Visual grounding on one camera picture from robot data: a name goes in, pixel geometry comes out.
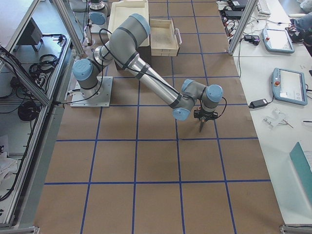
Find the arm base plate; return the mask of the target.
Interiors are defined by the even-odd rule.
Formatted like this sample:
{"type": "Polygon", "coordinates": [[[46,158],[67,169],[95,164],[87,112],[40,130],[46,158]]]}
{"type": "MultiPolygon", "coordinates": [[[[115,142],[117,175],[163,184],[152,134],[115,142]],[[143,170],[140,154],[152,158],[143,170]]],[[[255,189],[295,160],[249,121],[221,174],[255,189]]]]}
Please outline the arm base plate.
{"type": "Polygon", "coordinates": [[[81,89],[76,82],[70,106],[73,108],[98,108],[110,106],[113,77],[98,76],[98,84],[91,90],[81,89]]]}

